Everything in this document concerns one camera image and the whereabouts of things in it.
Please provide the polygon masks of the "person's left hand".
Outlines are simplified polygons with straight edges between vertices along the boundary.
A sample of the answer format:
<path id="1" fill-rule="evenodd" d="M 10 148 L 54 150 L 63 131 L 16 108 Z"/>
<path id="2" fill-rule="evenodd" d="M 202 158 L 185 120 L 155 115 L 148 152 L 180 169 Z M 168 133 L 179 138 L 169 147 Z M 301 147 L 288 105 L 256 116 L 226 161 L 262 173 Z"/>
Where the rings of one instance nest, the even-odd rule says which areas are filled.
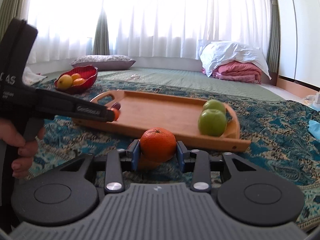
<path id="1" fill-rule="evenodd" d="M 12 122 L 6 119 L 1 119 L 1 140 L 7 145 L 18 148 L 18 155 L 20 157 L 15 159 L 11 164 L 13 170 L 12 176 L 17 179 L 26 177 L 38 150 L 37 140 L 26 141 L 24 137 L 17 132 Z"/>

